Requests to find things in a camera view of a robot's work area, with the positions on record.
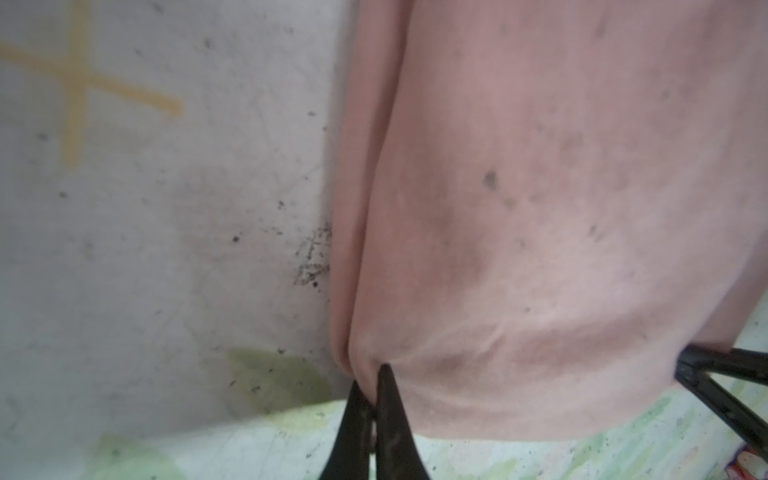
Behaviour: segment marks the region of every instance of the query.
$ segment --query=black clip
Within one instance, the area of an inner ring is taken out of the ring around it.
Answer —
[[[689,345],[677,358],[674,376],[768,462],[768,424],[707,373],[768,386],[768,354],[741,349],[720,353]]]
[[[378,395],[374,408],[357,382],[352,384],[339,434],[319,480],[367,480],[374,453],[377,480],[429,480],[389,365],[379,370]]]

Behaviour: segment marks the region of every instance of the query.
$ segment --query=dark stain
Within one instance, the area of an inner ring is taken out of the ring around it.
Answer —
[[[600,17],[598,26],[594,30],[595,40],[601,40],[605,36],[605,32],[608,29],[608,18],[611,16],[611,10],[607,9],[603,12],[603,16]]]
[[[560,142],[561,151],[570,151],[584,144],[584,135],[581,132],[566,135]]]
[[[80,247],[80,253],[83,254],[83,257],[85,257],[86,260],[92,262],[96,260],[96,255],[94,254],[95,248],[96,246],[92,241],[83,239],[83,244]]]
[[[296,256],[302,258],[302,263],[296,271],[294,285],[310,285],[320,276],[330,272],[327,252],[331,245],[331,226],[326,222],[322,227],[316,228],[311,237],[302,241]]]
[[[530,197],[528,197],[528,201],[531,202],[532,204],[543,204],[544,199],[546,197],[547,197],[547,194],[543,194],[543,193],[533,194]]]
[[[495,170],[489,170],[487,174],[482,178],[483,187],[489,190],[496,190],[498,188],[498,178]]]

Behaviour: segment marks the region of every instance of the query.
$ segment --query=black metal bar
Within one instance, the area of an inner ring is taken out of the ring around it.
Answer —
[[[390,365],[379,370],[376,405],[377,480],[429,480],[424,469],[406,411],[402,407],[395,375]]]
[[[367,480],[373,415],[373,407],[354,382],[339,434],[319,480]]]
[[[680,361],[711,373],[768,386],[768,353],[741,349],[721,353],[691,345],[680,354]]]
[[[688,346],[677,360],[675,379],[719,416],[768,462],[768,424],[739,399],[712,380],[707,372],[721,373],[766,385],[768,355],[733,349],[712,352]]]

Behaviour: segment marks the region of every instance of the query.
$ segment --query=pink towel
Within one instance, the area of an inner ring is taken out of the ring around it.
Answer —
[[[626,422],[768,286],[768,2],[362,0],[331,340],[414,430]]]

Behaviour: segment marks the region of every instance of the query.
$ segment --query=dirt spot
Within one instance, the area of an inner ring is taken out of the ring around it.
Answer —
[[[315,286],[317,280],[330,272],[331,225],[326,222],[305,238],[296,251],[301,264],[296,271],[294,285]]]
[[[595,40],[601,40],[605,36],[605,32],[608,29],[608,19],[610,17],[611,17],[611,10],[609,8],[606,8],[605,12],[603,12],[603,15],[600,17],[598,26],[594,30]]]
[[[542,193],[533,194],[530,197],[528,197],[528,201],[531,202],[532,204],[543,204],[544,199],[546,197],[547,197],[547,194],[542,194]]]
[[[495,170],[489,170],[482,178],[483,187],[495,191],[498,188],[498,178]]]

